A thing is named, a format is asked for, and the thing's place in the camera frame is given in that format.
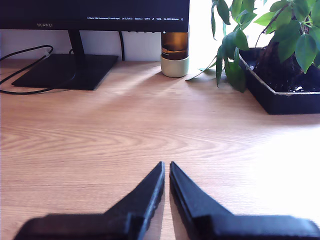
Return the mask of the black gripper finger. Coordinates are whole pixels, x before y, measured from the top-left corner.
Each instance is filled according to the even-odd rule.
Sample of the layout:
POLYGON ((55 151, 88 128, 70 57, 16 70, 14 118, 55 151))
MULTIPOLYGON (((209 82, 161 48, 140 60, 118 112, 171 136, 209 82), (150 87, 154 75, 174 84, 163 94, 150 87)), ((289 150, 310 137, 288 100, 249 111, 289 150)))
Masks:
POLYGON ((174 161, 169 167, 170 192, 192 240, 215 240, 212 216, 232 215, 204 192, 174 161))
POLYGON ((160 161, 125 197, 107 210, 107 240, 142 240, 161 201, 165 163, 160 161))

